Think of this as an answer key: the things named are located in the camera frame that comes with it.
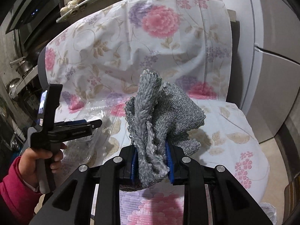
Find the red sleeve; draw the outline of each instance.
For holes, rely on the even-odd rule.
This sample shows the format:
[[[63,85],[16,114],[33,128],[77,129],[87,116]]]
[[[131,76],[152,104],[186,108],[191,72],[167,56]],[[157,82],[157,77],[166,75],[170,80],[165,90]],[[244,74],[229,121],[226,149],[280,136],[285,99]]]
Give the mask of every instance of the red sleeve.
[[[22,181],[17,157],[9,168],[8,175],[0,183],[0,195],[21,225],[29,224],[41,193],[35,193]]]

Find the gray cloth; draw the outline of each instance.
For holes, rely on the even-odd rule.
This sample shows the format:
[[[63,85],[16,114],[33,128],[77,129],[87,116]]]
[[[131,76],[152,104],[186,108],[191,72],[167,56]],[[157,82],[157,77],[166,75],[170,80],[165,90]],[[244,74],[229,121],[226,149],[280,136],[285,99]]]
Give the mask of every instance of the gray cloth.
[[[166,140],[186,155],[198,151],[200,143],[188,139],[187,131],[204,125],[205,114],[174,84],[162,82],[156,72],[145,70],[136,97],[125,106],[131,143],[137,148],[140,187],[147,188],[164,179]]]

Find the fuzzy cloth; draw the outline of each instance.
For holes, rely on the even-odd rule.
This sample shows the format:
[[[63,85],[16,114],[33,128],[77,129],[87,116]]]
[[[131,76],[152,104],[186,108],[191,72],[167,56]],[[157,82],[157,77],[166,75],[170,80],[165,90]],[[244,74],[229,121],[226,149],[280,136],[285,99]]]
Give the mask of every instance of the fuzzy cloth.
[[[147,188],[168,174],[166,140],[187,156],[200,148],[199,142],[188,139],[187,131],[204,125],[204,111],[179,86],[162,82],[156,72],[144,70],[137,95],[126,103],[125,113],[139,159],[140,187],[135,189]]]

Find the beige tile floor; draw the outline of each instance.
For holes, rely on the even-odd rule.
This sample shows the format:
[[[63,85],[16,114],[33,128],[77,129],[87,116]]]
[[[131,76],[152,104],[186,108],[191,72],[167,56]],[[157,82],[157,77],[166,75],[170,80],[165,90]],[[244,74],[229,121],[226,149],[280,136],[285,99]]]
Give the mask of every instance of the beige tile floor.
[[[284,215],[284,189],[289,184],[287,171],[275,139],[260,144],[270,164],[268,185],[262,202],[272,204],[277,210],[277,225],[282,224]]]

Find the silver screw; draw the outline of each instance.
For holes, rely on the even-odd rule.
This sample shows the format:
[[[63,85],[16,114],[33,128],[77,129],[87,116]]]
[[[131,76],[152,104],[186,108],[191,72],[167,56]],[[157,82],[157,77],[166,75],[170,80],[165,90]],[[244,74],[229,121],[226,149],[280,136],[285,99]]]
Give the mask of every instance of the silver screw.
[[[123,159],[122,159],[122,157],[115,157],[114,159],[113,159],[113,161],[115,162],[115,163],[119,163],[119,162],[121,162]]]
[[[219,166],[217,166],[217,170],[222,173],[225,171],[225,167],[222,165],[219,165]]]
[[[84,172],[88,169],[88,166],[87,165],[81,165],[78,169],[79,169],[80,172]]]
[[[191,161],[191,159],[190,159],[189,157],[183,157],[183,158],[182,158],[182,161],[183,161],[184,163],[189,163],[189,162]]]

